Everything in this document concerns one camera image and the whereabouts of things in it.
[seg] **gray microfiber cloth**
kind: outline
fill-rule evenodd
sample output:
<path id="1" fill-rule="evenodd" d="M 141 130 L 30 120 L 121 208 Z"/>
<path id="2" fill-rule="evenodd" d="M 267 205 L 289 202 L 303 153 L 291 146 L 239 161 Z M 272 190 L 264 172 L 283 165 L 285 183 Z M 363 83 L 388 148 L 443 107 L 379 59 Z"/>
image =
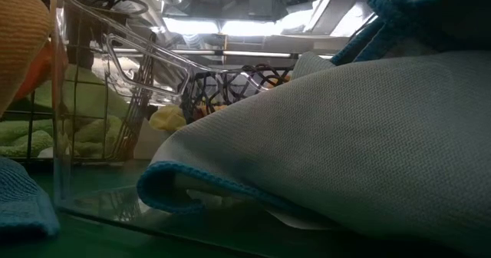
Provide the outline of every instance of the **gray microfiber cloth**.
<path id="1" fill-rule="evenodd" d="M 185 175 L 370 237 L 491 256 L 491 52 L 310 71 L 177 131 L 140 178 L 141 200 L 201 211 L 176 196 Z"/>

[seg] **yellow cloth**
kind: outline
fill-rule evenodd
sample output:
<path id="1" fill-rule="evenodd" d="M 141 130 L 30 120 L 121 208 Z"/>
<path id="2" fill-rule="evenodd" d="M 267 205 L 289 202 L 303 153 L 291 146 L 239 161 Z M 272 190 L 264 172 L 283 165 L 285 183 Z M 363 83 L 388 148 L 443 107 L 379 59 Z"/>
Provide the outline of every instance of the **yellow cloth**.
<path id="1" fill-rule="evenodd" d="M 149 123 L 158 131 L 178 131 L 186 125 L 186 119 L 183 111 L 177 105 L 167 105 L 155 111 Z"/>
<path id="2" fill-rule="evenodd" d="M 227 105 L 213 105 L 213 109 L 215 111 L 220 111 L 222 109 L 225 109 L 226 107 Z M 194 111 L 193 118 L 194 120 L 199 120 L 202 117 L 205 117 L 206 115 L 208 115 L 208 111 L 206 110 L 206 105 L 200 105 L 198 106 L 198 110 Z"/>
<path id="3" fill-rule="evenodd" d="M 51 32 L 41 0 L 0 0 L 0 116 Z"/>

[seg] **green cloth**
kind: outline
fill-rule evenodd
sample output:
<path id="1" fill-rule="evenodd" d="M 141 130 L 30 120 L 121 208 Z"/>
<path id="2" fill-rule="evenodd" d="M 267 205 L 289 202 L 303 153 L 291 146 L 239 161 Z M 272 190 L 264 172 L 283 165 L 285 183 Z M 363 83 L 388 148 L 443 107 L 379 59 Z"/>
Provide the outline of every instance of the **green cloth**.
<path id="1" fill-rule="evenodd" d="M 53 147 L 53 120 L 38 120 L 32 122 L 31 156 Z M 28 121 L 0 122 L 0 156 L 27 157 L 28 154 Z"/>
<path id="2" fill-rule="evenodd" d="M 75 77 L 77 76 L 76 110 L 74 109 Z M 75 131 L 74 155 L 77 157 L 102 158 L 105 137 L 104 156 L 111 155 L 121 128 L 121 118 L 126 117 L 127 102 L 116 92 L 107 89 L 104 83 L 92 71 L 68 65 L 63 82 L 62 104 L 67 111 L 64 116 L 75 114 L 74 121 L 67 120 L 61 125 L 65 137 L 60 140 L 60 147 L 71 146 L 72 133 Z M 104 132 L 104 115 L 107 93 L 107 123 Z M 46 81 L 35 91 L 35 104 L 51 108 L 51 81 Z M 28 152 L 28 121 L 0 122 L 0 156 L 26 157 Z M 31 156 L 37 157 L 39 153 L 53 146 L 52 120 L 33 121 Z"/>
<path id="3" fill-rule="evenodd" d="M 105 137 L 105 157 L 108 157 L 116 143 L 121 128 L 121 120 L 115 116 L 108 116 L 104 132 L 104 119 L 97 119 L 81 127 L 75 127 L 74 154 L 76 157 L 102 158 Z M 72 131 L 70 122 L 66 121 L 64 129 L 67 134 Z M 28 121 L 0 122 L 0 156 L 27 157 L 28 153 Z M 53 147 L 52 120 L 38 120 L 32 122 L 31 156 L 37 157 L 39 153 Z M 71 145 L 71 139 L 65 137 L 60 144 Z"/>
<path id="4" fill-rule="evenodd" d="M 65 72 L 65 80 L 61 90 L 63 104 L 68 112 L 74 113 L 74 93 L 75 93 L 75 76 L 77 75 L 77 66 L 68 65 Z M 104 117 L 104 100 L 106 99 L 106 87 L 92 71 L 78 68 L 77 76 L 77 98 L 76 115 L 78 117 Z M 51 81 L 45 82 L 36 89 L 35 103 L 38 105 L 51 107 Z M 125 118 L 128 110 L 127 102 L 116 92 L 107 89 L 107 114 L 119 118 Z"/>

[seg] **folded towel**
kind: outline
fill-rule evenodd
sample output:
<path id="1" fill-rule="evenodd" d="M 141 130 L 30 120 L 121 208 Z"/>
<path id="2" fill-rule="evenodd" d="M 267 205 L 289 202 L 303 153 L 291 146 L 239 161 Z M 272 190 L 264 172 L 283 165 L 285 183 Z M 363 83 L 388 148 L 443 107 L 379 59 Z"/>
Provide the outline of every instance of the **folded towel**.
<path id="1" fill-rule="evenodd" d="M 179 193 L 185 176 L 367 236 L 491 256 L 490 69 L 491 52 L 461 51 L 304 75 L 176 131 L 138 194 L 200 212 Z"/>
<path id="2" fill-rule="evenodd" d="M 58 229 L 48 195 L 20 164 L 0 157 L 0 238 L 53 236 Z"/>
<path id="3" fill-rule="evenodd" d="M 31 156 L 37 157 L 42 150 L 53 147 L 53 120 L 37 120 L 32 122 Z M 102 158 L 104 139 L 104 119 L 77 121 L 75 124 L 74 154 L 77 157 Z M 105 137 L 105 157 L 111 155 L 120 132 L 121 120 L 108 116 Z M 67 121 L 65 130 L 72 130 L 71 122 Z M 0 156 L 26 157 L 28 153 L 28 121 L 0 122 Z M 71 139 L 65 138 L 60 144 L 71 145 Z"/>
<path id="4" fill-rule="evenodd" d="M 77 76 L 77 116 L 103 118 L 106 112 L 119 118 L 126 117 L 127 102 L 112 89 L 107 91 L 107 111 L 104 100 L 106 87 L 103 81 L 92 71 L 77 65 L 69 64 L 64 74 L 63 105 L 68 113 L 74 112 L 75 76 Z M 51 81 L 45 82 L 36 89 L 35 103 L 51 107 Z"/>

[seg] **ceiling light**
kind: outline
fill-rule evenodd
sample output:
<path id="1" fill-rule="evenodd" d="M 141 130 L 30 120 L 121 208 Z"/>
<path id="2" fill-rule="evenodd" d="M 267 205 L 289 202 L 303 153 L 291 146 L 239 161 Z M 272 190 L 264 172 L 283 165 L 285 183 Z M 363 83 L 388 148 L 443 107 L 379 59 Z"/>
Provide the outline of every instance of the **ceiling light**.
<path id="1" fill-rule="evenodd" d="M 215 34 L 219 31 L 214 21 L 177 20 L 172 18 L 164 18 L 163 20 L 169 31 L 181 35 Z"/>
<path id="2" fill-rule="evenodd" d="M 308 24 L 305 25 L 304 32 L 311 31 L 314 28 L 319 21 L 319 18 L 322 16 L 322 13 L 324 13 L 324 10 L 328 7 L 330 1 L 331 0 L 316 0 L 312 2 L 314 13 Z"/>
<path id="3" fill-rule="evenodd" d="M 314 10 L 309 9 L 309 10 L 300 11 L 300 12 L 293 12 L 289 15 L 286 15 L 280 21 L 280 25 L 281 25 L 282 30 L 292 29 L 292 28 L 301 27 L 303 25 L 307 25 L 310 21 L 311 16 L 312 16 L 312 12 L 314 12 Z"/>
<path id="4" fill-rule="evenodd" d="M 214 51 L 209 50 L 171 50 L 179 55 L 214 55 Z"/>
<path id="5" fill-rule="evenodd" d="M 161 33 L 164 33 L 166 32 L 166 29 L 162 26 L 160 27 L 157 27 L 157 26 L 154 26 L 154 27 L 150 27 L 150 30 L 155 32 L 156 34 L 161 34 Z"/>
<path id="6" fill-rule="evenodd" d="M 334 55 L 319 55 L 319 58 L 331 59 Z"/>
<path id="7" fill-rule="evenodd" d="M 371 24 L 373 21 L 377 20 L 377 18 L 378 18 L 378 16 L 374 15 L 374 17 L 372 19 L 370 19 L 370 21 L 368 21 L 367 24 Z"/>
<path id="8" fill-rule="evenodd" d="M 281 27 L 273 22 L 227 21 L 223 26 L 222 33 L 233 36 L 279 35 Z"/>
<path id="9" fill-rule="evenodd" d="M 361 3 L 355 3 L 348 13 L 339 21 L 331 36 L 352 36 L 366 21 Z"/>
<path id="10" fill-rule="evenodd" d="M 256 57 L 268 57 L 268 58 L 290 58 L 290 54 L 285 53 L 270 53 L 260 51 L 223 51 L 224 55 L 242 55 L 242 56 L 256 56 Z"/>

